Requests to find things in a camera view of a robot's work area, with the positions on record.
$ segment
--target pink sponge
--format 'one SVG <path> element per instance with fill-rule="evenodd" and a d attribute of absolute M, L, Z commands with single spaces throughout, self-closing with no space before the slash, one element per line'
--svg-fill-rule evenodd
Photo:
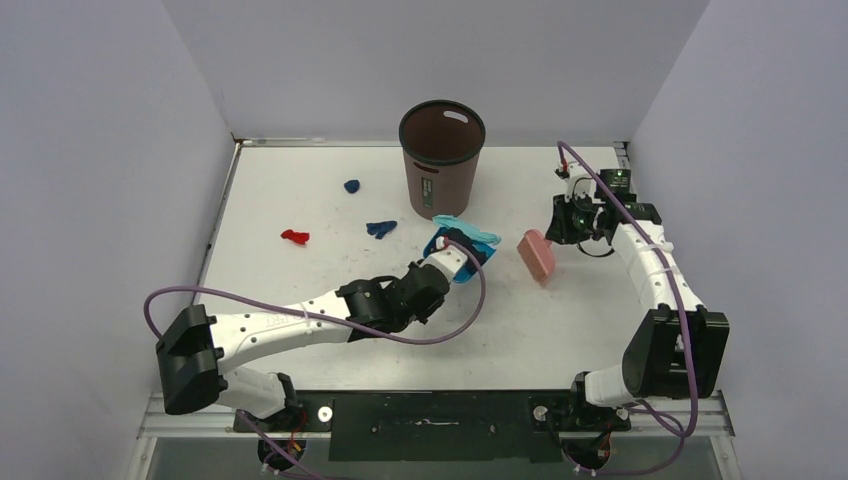
<path fill-rule="evenodd" d="M 533 279 L 543 287 L 554 274 L 556 260 L 551 251 L 551 241 L 545 239 L 538 230 L 527 230 L 524 238 L 518 243 L 518 254 L 533 275 Z"/>

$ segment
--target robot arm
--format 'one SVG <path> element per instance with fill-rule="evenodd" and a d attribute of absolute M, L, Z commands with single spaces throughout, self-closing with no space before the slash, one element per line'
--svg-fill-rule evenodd
<path fill-rule="evenodd" d="M 471 252 L 461 232 L 449 238 Z M 358 324 L 384 333 L 404 330 L 417 320 L 426 323 L 444 303 L 450 283 L 467 256 L 438 239 L 438 251 L 409 265 L 403 278 L 360 279 L 286 307 L 290 314 L 251 312 L 206 314 L 203 305 L 184 309 L 156 345 L 165 411 L 195 412 L 213 403 L 267 418 L 297 406 L 291 379 L 262 373 L 244 364 L 258 358 L 318 343 L 347 343 L 373 335 Z M 344 319 L 348 325 L 326 321 Z"/>
<path fill-rule="evenodd" d="M 686 283 L 672 255 L 674 247 L 665 239 L 656 208 L 637 202 L 636 194 L 630 189 L 629 170 L 598 172 L 650 236 L 654 243 L 648 245 L 604 192 L 596 188 L 583 167 L 572 163 L 566 170 L 558 170 L 557 175 L 568 181 L 568 189 L 566 194 L 554 197 L 554 214 L 546 238 L 559 244 L 605 239 L 624 262 L 639 303 L 647 312 L 621 364 L 581 374 L 586 401 L 596 406 L 616 407 L 639 397 L 690 396 L 678 305 L 669 284 L 669 271 L 686 311 L 698 396 L 711 395 L 729 333 L 727 318 L 722 313 L 708 311 Z M 668 267 L 661 264 L 655 249 L 662 250 Z"/>

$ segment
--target blue toy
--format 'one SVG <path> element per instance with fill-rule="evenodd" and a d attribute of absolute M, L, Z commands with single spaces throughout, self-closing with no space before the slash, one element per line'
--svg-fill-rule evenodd
<path fill-rule="evenodd" d="M 440 227 L 458 228 L 471 240 L 488 243 L 489 245 L 497 245 L 501 243 L 501 237 L 494 233 L 481 232 L 479 228 L 468 222 L 464 222 L 453 215 L 436 215 L 433 217 L 433 223 Z"/>
<path fill-rule="evenodd" d="M 373 235 L 377 238 L 377 240 L 382 240 L 383 237 L 385 237 L 387 233 L 394 230 L 395 227 L 397 227 L 397 222 L 394 220 L 365 224 L 365 228 L 368 229 L 368 235 Z"/>
<path fill-rule="evenodd" d="M 359 180 L 345 182 L 345 190 L 347 190 L 347 193 L 356 193 L 359 190 Z"/>

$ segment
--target white wall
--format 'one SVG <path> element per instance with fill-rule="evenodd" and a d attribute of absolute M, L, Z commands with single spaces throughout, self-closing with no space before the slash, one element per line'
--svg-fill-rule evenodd
<path fill-rule="evenodd" d="M 731 322 L 749 478 L 845 478 L 848 3 L 712 0 L 631 146 L 686 278 Z"/>
<path fill-rule="evenodd" d="M 0 476 L 112 480 L 233 144 L 158 1 L 41 3 L 0 6 Z"/>
<path fill-rule="evenodd" d="M 708 0 L 163 0 L 237 137 L 397 139 L 413 105 L 489 144 L 629 139 Z"/>

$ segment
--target white table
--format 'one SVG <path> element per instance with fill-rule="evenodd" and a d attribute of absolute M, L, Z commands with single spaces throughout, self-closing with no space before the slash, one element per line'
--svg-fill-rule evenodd
<path fill-rule="evenodd" d="M 578 150 L 594 168 L 618 166 L 611 147 Z M 485 267 L 483 311 L 459 337 L 423 347 L 374 339 L 315 345 L 249 366 L 287 373 L 301 390 L 439 390 L 568 388 L 580 371 L 619 363 L 644 315 L 621 260 L 554 245 L 557 274 L 543 289 L 515 248 L 527 229 L 544 232 L 550 222 L 551 197 L 565 188 L 553 173 L 557 162 L 554 147 L 482 151 L 462 218 L 504 241 Z M 342 184 L 354 178 L 362 188 L 351 195 Z M 366 233 L 366 222 L 384 220 L 397 220 L 397 229 L 383 240 Z M 288 228 L 310 232 L 308 245 L 281 239 Z M 435 230 L 409 205 L 397 147 L 246 147 L 204 285 L 291 304 L 357 278 L 402 276 Z M 454 330 L 478 294 L 476 278 L 453 285 L 429 324 L 416 322 L 402 335 Z M 199 302 L 210 314 L 253 310 L 209 296 Z"/>

